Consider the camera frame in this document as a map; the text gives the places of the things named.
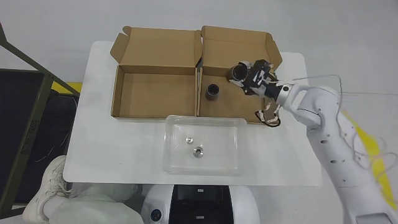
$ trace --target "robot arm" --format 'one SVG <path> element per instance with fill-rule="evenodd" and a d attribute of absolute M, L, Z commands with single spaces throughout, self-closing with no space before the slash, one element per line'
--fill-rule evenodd
<path fill-rule="evenodd" d="M 397 213 L 385 201 L 371 170 L 362 141 L 351 121 L 340 113 L 340 97 L 329 88 L 311 88 L 305 85 L 277 86 L 269 74 L 269 63 L 247 66 L 240 86 L 245 94 L 257 94 L 276 100 L 294 118 L 306 125 L 307 137 L 315 155 L 328 173 L 343 205 L 345 224 L 381 223 L 398 224 Z M 293 106 L 297 95 L 305 91 L 298 107 Z M 355 150 L 348 145 L 353 141 Z"/>

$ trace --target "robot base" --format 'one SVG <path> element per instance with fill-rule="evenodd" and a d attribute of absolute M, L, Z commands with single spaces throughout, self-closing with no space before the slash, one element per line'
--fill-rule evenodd
<path fill-rule="evenodd" d="M 145 224 L 260 224 L 256 200 L 246 186 L 154 185 L 141 217 Z"/>

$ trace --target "white wire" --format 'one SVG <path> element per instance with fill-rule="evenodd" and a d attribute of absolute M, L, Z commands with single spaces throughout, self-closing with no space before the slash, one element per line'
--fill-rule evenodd
<path fill-rule="evenodd" d="M 342 130 L 342 128 L 341 128 L 341 126 L 340 126 L 340 123 L 339 123 L 339 121 L 338 121 L 338 115 L 339 115 L 339 113 L 340 113 L 340 111 L 341 111 L 341 106 L 342 106 L 342 103 L 343 103 L 343 84 L 342 84 L 342 82 L 341 82 L 341 77 L 339 76 L 339 75 L 316 75 L 316 76 L 311 76 L 311 77 L 302 77 L 302 78 L 293 78 L 293 79 L 290 79 L 290 80 L 280 80 L 280 81 L 277 81 L 277 82 L 268 82 L 268 83 L 289 83 L 289 82 L 294 82 L 294 81 L 297 81 L 297 80 L 304 80 L 304 79 L 309 79 L 309 78 L 324 78 L 324 77 L 337 77 L 338 78 L 338 80 L 339 80 L 339 86 L 340 86 L 340 103 L 339 103 L 339 105 L 338 105 L 338 111 L 337 111 L 337 114 L 336 114 L 336 122 L 337 122 L 337 125 L 338 125 L 338 127 L 339 127 L 339 135 L 340 135 L 340 137 L 345 141 L 345 143 L 346 143 L 346 145 L 352 150 L 352 152 L 353 152 L 353 159 L 354 159 L 354 161 L 360 166 L 360 168 L 362 168 L 362 169 L 365 169 L 365 170 L 370 170 L 370 169 L 372 169 L 372 166 L 373 166 L 373 164 L 378 160 L 378 159 L 385 159 L 387 156 L 394 156 L 394 162 L 392 162 L 391 163 L 391 165 L 387 168 L 387 169 L 384 169 L 382 172 L 380 172 L 380 173 L 378 173 L 378 175 L 376 175 L 375 176 L 375 178 L 376 178 L 376 182 L 378 183 L 378 180 L 379 180 L 379 178 L 382 176 L 382 175 L 384 175 L 384 174 L 386 174 L 387 172 L 389 172 L 391 169 L 393 169 L 395 166 L 398 166 L 398 163 L 397 163 L 397 161 L 398 161 L 398 155 L 396 154 L 396 153 L 394 153 L 394 152 L 384 152 L 384 150 L 386 150 L 387 149 L 387 144 L 386 144 L 386 141 L 383 139 L 383 138 L 381 138 L 381 141 L 383 142 L 383 149 L 379 149 L 380 150 L 380 153 L 378 154 L 378 155 L 369 155 L 369 154 L 365 154 L 365 153 L 362 153 L 362 152 L 359 152 L 359 151 L 356 151 L 355 150 L 355 138 L 358 136 L 358 132 L 357 131 L 355 131 L 355 135 L 353 136 L 353 138 L 352 138 L 352 140 L 351 140 L 351 142 L 352 142 L 352 144 L 351 144 L 351 146 L 349 145 L 349 142 L 347 141 L 347 139 L 345 138 L 346 137 L 346 134 L 345 133 L 343 133 L 343 130 Z M 368 157 L 369 158 L 369 161 L 370 161 L 370 164 L 369 164 L 369 167 L 364 167 L 359 161 L 358 161 L 358 159 L 356 159 L 357 157 L 356 157 L 356 154 L 359 154 L 359 155 L 361 155 L 361 156 L 364 156 L 364 157 Z M 398 204 L 398 201 L 395 201 L 393 198 L 390 198 L 388 195 L 386 195 L 386 193 L 385 193 L 385 191 L 383 191 L 382 190 L 382 194 L 384 195 L 384 198 L 386 198 L 387 200 L 389 200 L 389 201 L 391 201 L 391 202 L 394 202 L 394 203 L 396 203 L 396 204 Z"/>
<path fill-rule="evenodd" d="M 72 97 L 72 99 L 73 99 L 73 101 L 75 102 L 75 106 L 76 106 L 75 111 L 76 111 L 76 110 L 77 110 L 77 102 L 76 102 L 76 100 L 75 100 L 75 97 Z M 70 133 L 70 132 L 67 133 L 67 135 L 66 135 L 65 138 L 63 139 L 62 143 L 61 143 L 58 147 L 61 147 L 61 146 L 63 145 L 63 143 L 65 142 L 65 140 L 67 140 L 67 137 L 68 137 L 69 133 Z M 49 151 L 49 153 L 48 153 L 46 156 L 42 157 L 42 158 L 39 159 L 39 160 L 33 161 L 33 162 L 40 162 L 41 160 L 45 159 L 46 157 L 48 157 L 48 156 L 51 154 L 51 152 L 52 152 L 52 150 L 53 150 L 54 148 L 55 148 L 55 146 L 53 146 L 53 147 L 51 148 L 51 150 Z"/>

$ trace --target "white table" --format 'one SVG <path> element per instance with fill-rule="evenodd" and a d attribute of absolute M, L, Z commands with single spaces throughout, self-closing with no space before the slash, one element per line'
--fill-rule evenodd
<path fill-rule="evenodd" d="M 111 101 L 117 62 L 112 42 L 91 47 L 63 176 L 69 182 L 318 186 L 320 164 L 304 125 L 281 110 L 281 126 L 250 125 L 248 149 L 257 173 L 242 176 L 171 175 L 162 169 L 163 120 L 114 119 Z M 301 54 L 281 53 L 281 80 L 305 77 Z"/>

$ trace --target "box lid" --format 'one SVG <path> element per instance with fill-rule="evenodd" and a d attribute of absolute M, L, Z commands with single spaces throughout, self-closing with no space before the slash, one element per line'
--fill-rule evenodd
<path fill-rule="evenodd" d="M 195 67 L 201 57 L 199 30 L 125 26 L 111 49 L 120 65 Z"/>
<path fill-rule="evenodd" d="M 282 56 L 270 33 L 203 26 L 203 67 L 231 68 L 240 61 L 265 59 L 274 65 Z"/>

